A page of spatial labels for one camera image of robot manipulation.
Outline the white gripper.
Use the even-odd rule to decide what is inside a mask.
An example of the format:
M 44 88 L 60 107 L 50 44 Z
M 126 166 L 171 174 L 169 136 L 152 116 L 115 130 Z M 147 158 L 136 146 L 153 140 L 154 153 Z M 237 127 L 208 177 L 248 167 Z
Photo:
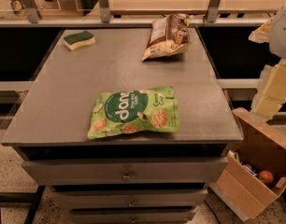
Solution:
M 286 103 L 286 2 L 274 19 L 270 18 L 250 33 L 249 41 L 270 41 L 270 51 L 282 58 L 275 66 L 264 67 L 251 104 L 251 112 L 254 115 L 272 119 Z

